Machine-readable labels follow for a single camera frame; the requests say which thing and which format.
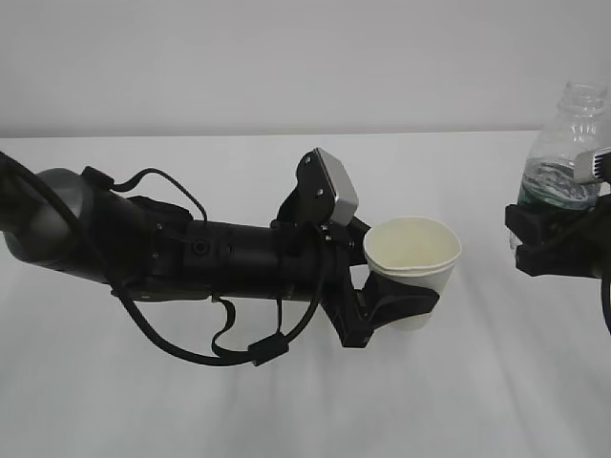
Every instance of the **water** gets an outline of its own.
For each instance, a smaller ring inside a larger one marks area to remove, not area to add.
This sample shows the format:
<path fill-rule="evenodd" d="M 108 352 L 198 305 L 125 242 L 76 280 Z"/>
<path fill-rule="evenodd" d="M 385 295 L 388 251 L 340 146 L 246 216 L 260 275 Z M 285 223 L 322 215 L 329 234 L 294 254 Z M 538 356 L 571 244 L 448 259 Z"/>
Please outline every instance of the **water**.
<path fill-rule="evenodd" d="M 533 158 L 526 162 L 517 204 L 541 209 L 586 210 L 596 204 L 599 191 L 598 184 L 583 185 L 573 180 L 571 161 Z M 509 244 L 515 254 L 521 241 L 511 233 Z"/>

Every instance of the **cup rim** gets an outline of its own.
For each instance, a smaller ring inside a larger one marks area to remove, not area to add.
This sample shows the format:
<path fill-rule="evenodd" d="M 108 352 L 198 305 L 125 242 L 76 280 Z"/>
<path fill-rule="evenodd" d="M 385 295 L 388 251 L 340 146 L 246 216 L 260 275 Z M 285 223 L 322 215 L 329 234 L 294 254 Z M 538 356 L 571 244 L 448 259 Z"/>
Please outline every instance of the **cup rim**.
<path fill-rule="evenodd" d="M 430 277 L 433 275 L 442 274 L 443 272 L 446 272 L 447 270 L 454 269 L 455 266 L 456 266 L 456 263 L 453 262 L 447 265 L 442 265 L 441 267 L 438 267 L 436 269 L 428 270 L 426 272 L 423 272 L 423 271 L 409 272 L 409 271 L 400 271 L 400 270 L 380 269 L 377 267 L 377 265 L 374 266 L 375 268 L 371 268 L 370 266 L 369 269 L 372 272 L 375 272 L 381 275 L 388 275 L 391 277 L 405 277 L 406 279 L 418 279 L 422 277 Z"/>
<path fill-rule="evenodd" d="M 379 227 L 382 224 L 387 224 L 387 223 L 391 223 L 391 222 L 395 222 L 395 221 L 399 221 L 399 220 L 403 220 L 403 219 L 425 219 L 431 222 L 434 222 L 436 224 L 440 224 L 441 226 L 443 226 L 450 234 L 452 234 L 452 236 L 454 237 L 454 239 L 456 240 L 456 242 L 458 243 L 458 252 L 451 257 L 448 260 L 444 260 L 443 262 L 439 262 L 437 264 L 430 264 L 430 265 L 414 265 L 411 267 L 387 267 L 383 264 L 381 264 L 380 262 L 377 262 L 375 260 L 373 260 L 371 258 L 371 256 L 368 253 L 368 236 L 369 234 L 376 228 Z M 428 272 L 422 275 L 418 275 L 413 273 L 412 275 L 410 275 L 410 277 L 424 277 L 426 275 L 430 275 L 431 273 L 433 273 L 433 271 L 437 271 L 437 270 L 443 270 L 443 267 L 448 267 L 450 265 L 454 265 L 456 263 L 456 260 L 460 257 L 460 255 L 462 254 L 462 243 L 460 242 L 460 238 L 458 237 L 458 235 L 455 233 L 454 230 L 452 230 L 452 228 L 450 226 L 448 226 L 447 224 L 437 220 L 437 219 L 433 219 L 433 218 L 428 218 L 428 217 L 420 217 L 420 216 L 403 216 L 403 217 L 398 217 L 398 218 L 393 218 L 393 219 L 389 219 L 387 221 L 384 221 L 382 223 L 380 223 L 377 226 L 373 226 L 371 227 L 367 233 L 365 234 L 365 237 L 363 238 L 363 254 L 365 255 L 365 258 L 367 259 L 368 262 L 370 262 L 371 264 L 373 264 L 374 266 L 378 267 L 381 270 L 385 270 L 387 271 L 389 274 L 400 274 L 401 272 L 403 273 L 410 273 L 414 270 L 427 270 Z"/>

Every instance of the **cable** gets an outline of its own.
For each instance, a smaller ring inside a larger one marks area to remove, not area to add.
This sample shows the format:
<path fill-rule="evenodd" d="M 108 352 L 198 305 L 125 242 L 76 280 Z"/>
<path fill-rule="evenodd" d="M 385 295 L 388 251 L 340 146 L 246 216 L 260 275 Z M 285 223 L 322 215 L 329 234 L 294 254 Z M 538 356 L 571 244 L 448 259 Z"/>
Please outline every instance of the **cable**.
<path fill-rule="evenodd" d="M 318 240 L 318 264 L 320 275 L 318 276 L 314 295 L 312 296 L 312 299 L 309 302 L 309 306 L 307 307 L 305 314 L 295 325 L 295 327 L 291 329 L 288 334 L 286 334 L 286 339 L 289 342 L 294 341 L 297 336 L 299 336 L 309 324 L 310 320 L 314 316 L 316 307 L 318 307 L 318 304 L 321 301 L 321 297 L 323 295 L 323 286 L 325 285 L 325 272 L 327 267 L 325 264 L 325 242 L 323 241 L 323 236 L 320 234 L 319 229 L 314 224 L 311 224 L 311 228 L 314 232 L 316 232 L 317 236 L 319 236 L 316 238 L 316 240 Z"/>
<path fill-rule="evenodd" d="M 151 168 L 140 170 L 137 174 L 135 174 L 133 177 L 131 177 L 130 179 L 128 179 L 124 183 L 113 185 L 113 187 L 111 189 L 113 191 L 118 192 L 118 193 L 127 193 L 128 191 L 132 191 L 134 188 L 136 188 L 136 186 L 138 186 L 138 184 L 142 181 L 142 179 L 144 177 L 146 177 L 147 175 L 151 175 L 151 174 L 159 175 L 161 177 L 164 177 L 165 179 L 170 181 L 174 186 L 176 186 L 179 189 L 179 191 L 181 191 L 185 196 L 187 196 L 187 198 L 189 200 L 191 200 L 196 207 L 198 207 L 198 210 L 200 210 L 201 216 L 203 217 L 204 224 L 208 223 L 208 215 L 206 214 L 206 211 L 203 208 L 203 205 L 201 205 L 200 202 L 196 198 L 194 198 L 191 195 L 191 193 L 189 193 L 184 188 L 184 186 L 182 186 L 177 180 L 175 180 L 174 178 L 170 177 L 168 174 L 166 174 L 162 170 L 151 169 Z"/>
<path fill-rule="evenodd" d="M 280 332 L 283 327 L 283 298 L 278 296 L 276 298 L 276 306 L 278 308 L 278 326 L 276 332 Z"/>
<path fill-rule="evenodd" d="M 602 316 L 607 330 L 611 334 L 611 271 L 607 268 L 600 281 L 600 301 L 602 302 Z"/>

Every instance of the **black robotic arm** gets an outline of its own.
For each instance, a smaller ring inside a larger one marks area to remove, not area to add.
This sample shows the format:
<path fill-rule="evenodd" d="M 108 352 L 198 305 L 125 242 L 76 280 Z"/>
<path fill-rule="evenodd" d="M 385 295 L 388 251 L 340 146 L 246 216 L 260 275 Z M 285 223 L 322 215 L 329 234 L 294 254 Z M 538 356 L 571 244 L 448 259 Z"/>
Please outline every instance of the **black robotic arm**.
<path fill-rule="evenodd" d="M 149 174 L 169 179 L 201 211 L 194 219 L 177 205 L 147 197 L 123 198 Z M 369 227 L 354 216 L 358 198 L 344 166 L 322 149 L 306 154 L 297 185 L 269 227 L 209 221 L 203 207 L 179 183 L 145 169 L 122 184 L 86 168 L 82 174 L 52 169 L 38 175 L 0 154 L 0 230 L 21 261 L 109 284 L 138 328 L 162 350 L 206 365 L 265 363 L 288 351 L 318 304 L 342 346 L 365 347 L 373 331 L 408 316 L 429 313 L 438 295 L 370 273 L 362 290 L 349 268 L 365 264 Z M 227 312 L 213 338 L 217 355 L 192 353 L 165 341 L 136 302 L 211 297 Z M 244 351 L 217 345 L 235 321 L 227 297 L 306 301 L 309 307 L 286 334 L 275 334 Z"/>

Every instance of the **white background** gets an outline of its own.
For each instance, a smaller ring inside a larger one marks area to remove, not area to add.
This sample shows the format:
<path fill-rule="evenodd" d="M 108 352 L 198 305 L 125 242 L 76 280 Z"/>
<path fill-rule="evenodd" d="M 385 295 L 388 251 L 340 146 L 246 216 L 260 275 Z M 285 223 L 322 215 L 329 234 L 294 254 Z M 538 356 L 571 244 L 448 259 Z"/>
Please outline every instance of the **white background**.
<path fill-rule="evenodd" d="M 325 314 L 261 367 L 195 366 L 139 334 L 108 288 L 0 251 L 0 456 L 10 458 L 607 458 L 611 338 L 599 284 L 516 271 L 503 226 L 533 133 L 0 140 L 42 169 L 154 166 L 211 219 L 267 225 L 300 157 L 341 158 L 371 224 L 424 215 L 464 255 L 424 329 L 343 349 Z M 143 195 L 183 204 L 155 177 Z M 362 279 L 362 272 L 357 275 Z M 223 344 L 268 335 L 275 304 L 238 300 Z M 303 303 L 285 307 L 289 328 Z M 210 302 L 144 305 L 172 341 L 206 351 Z"/>
<path fill-rule="evenodd" d="M 608 0 L 3 0 L 0 136 L 533 129 Z"/>

